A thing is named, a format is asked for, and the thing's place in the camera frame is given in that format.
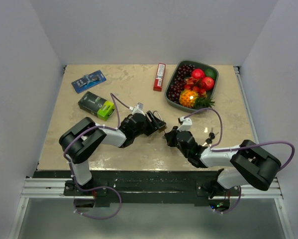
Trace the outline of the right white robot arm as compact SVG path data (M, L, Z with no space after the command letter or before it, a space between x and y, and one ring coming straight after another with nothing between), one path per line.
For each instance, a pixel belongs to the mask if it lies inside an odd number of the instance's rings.
M281 168L281 162L261 147L249 148L255 143L244 140L241 145L212 151L199 145L190 131L179 131L175 126L164 135L169 147L176 147L196 168L223 166L217 180L209 184L214 194L221 196L235 186L251 185L267 191Z

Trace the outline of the brass padlock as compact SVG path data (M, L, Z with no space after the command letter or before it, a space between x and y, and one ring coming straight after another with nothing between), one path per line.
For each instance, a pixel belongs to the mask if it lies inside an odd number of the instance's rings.
M156 118L159 119L159 120L158 120L158 123L157 123L157 125L158 125L158 130L159 130L160 132L165 133L165 132L166 132L166 129L167 129L167 125L166 125L166 123L163 121L163 119L162 119L162 117L161 117L161 114L160 114L158 111L154 111L154 112L153 112L153 115L155 115Z

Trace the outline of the black headed key bunch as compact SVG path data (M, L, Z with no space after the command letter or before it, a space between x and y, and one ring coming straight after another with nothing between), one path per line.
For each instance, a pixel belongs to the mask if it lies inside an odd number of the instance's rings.
M212 141L215 139L215 137L218 135L217 133L213 132L213 128L211 128L208 138L205 140L204 144L202 146L211 147Z

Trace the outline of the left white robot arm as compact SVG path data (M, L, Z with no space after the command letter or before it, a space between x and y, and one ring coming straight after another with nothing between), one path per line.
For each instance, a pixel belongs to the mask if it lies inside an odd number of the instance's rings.
M64 157L76 180L76 191L81 195L88 195L92 191L89 157L101 144L126 148L141 135L150 136L165 129L166 123L151 111L129 114L118 128L97 124L90 117L83 118L59 139Z

